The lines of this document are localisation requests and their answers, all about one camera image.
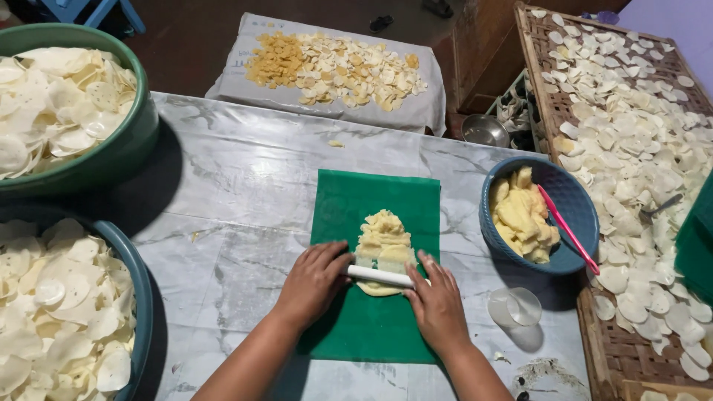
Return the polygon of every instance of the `dark floor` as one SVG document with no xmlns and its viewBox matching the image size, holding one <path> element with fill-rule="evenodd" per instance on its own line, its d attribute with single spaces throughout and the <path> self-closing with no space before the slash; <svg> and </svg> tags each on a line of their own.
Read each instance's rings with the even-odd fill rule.
<svg viewBox="0 0 713 401">
<path fill-rule="evenodd" d="M 445 44 L 464 0 L 450 0 L 447 20 L 421 0 L 139 0 L 133 1 L 147 32 L 124 42 L 148 74 L 150 89 L 203 97 L 222 72 L 245 12 L 369 35 L 369 21 L 391 14 L 378 37 L 434 47 Z"/>
</svg>

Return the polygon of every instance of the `plastic cup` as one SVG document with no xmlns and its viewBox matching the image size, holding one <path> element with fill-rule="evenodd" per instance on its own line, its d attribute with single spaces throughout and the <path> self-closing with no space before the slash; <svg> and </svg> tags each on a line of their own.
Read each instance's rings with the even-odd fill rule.
<svg viewBox="0 0 713 401">
<path fill-rule="evenodd" d="M 531 326 L 540 321 L 542 305 L 535 294 L 525 288 L 500 288 L 490 294 L 488 313 L 503 327 Z"/>
</svg>

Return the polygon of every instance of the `marble-pattern table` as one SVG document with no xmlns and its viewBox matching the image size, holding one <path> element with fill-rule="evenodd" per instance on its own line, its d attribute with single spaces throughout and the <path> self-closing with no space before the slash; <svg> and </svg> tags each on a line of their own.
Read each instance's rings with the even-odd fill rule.
<svg viewBox="0 0 713 401">
<path fill-rule="evenodd" d="M 160 290 L 140 399 L 189 400 L 274 305 L 309 245 L 319 168 L 441 180 L 441 262 L 458 280 L 473 343 L 490 358 L 501 351 L 509 359 L 492 363 L 514 395 L 527 389 L 532 400 L 590 398 L 575 280 L 493 258 L 481 235 L 483 179 L 497 162 L 524 152 L 201 98 L 153 98 L 161 139 L 143 172 L 79 206 L 132 236 Z M 328 146 L 331 139 L 346 148 Z M 545 308 L 539 325 L 506 332 L 493 323 L 488 294 L 505 285 L 538 295 Z M 294 356 L 272 398 L 455 395 L 435 365 Z"/>
</svg>

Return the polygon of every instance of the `green cutting mat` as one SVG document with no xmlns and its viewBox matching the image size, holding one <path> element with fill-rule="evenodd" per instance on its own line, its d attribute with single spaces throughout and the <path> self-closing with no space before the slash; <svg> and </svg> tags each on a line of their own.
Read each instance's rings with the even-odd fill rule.
<svg viewBox="0 0 713 401">
<path fill-rule="evenodd" d="M 411 233 L 411 246 L 437 260 L 440 182 L 429 178 L 376 176 L 319 170 L 310 243 L 349 241 L 354 252 L 364 218 L 390 210 Z M 297 352 L 314 359 L 435 363 L 414 312 L 402 295 L 370 297 L 351 285 L 299 341 Z"/>
</svg>

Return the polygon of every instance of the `white plastic rolling pin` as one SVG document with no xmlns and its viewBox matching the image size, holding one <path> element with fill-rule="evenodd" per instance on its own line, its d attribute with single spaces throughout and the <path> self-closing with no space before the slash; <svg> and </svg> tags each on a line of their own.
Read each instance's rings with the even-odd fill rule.
<svg viewBox="0 0 713 401">
<path fill-rule="evenodd" d="M 410 277 L 405 274 L 385 272 L 383 270 L 365 268 L 357 265 L 349 265 L 349 267 L 347 268 L 347 275 L 353 278 L 361 278 L 364 280 L 372 280 L 378 281 L 380 283 L 398 285 L 399 287 L 414 287 L 414 282 L 412 282 Z"/>
</svg>

